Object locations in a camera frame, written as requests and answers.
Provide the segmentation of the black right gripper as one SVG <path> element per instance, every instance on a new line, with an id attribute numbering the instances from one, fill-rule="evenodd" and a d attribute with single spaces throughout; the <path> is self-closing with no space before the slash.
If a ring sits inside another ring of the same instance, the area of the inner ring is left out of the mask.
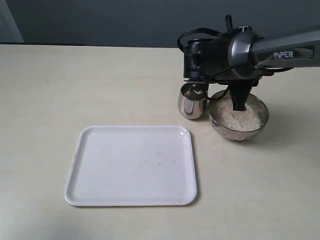
<path id="1" fill-rule="evenodd" d="M 183 95 L 208 96 L 209 84 L 229 87 L 234 111 L 246 111 L 252 87 L 262 72 L 254 67 L 251 48 L 254 37 L 190 40 L 184 54 Z"/>

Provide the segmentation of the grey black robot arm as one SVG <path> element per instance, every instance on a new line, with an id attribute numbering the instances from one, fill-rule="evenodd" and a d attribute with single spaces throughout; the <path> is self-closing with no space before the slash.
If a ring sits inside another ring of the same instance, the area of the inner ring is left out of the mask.
<path id="1" fill-rule="evenodd" d="M 198 28 L 180 37 L 194 34 L 211 37 L 189 40 L 186 46 L 177 41 L 184 54 L 184 78 L 200 88 L 227 85 L 235 111 L 245 111 L 249 93 L 263 73 L 320 65 L 318 28 L 273 38 L 263 38 L 252 30 Z"/>

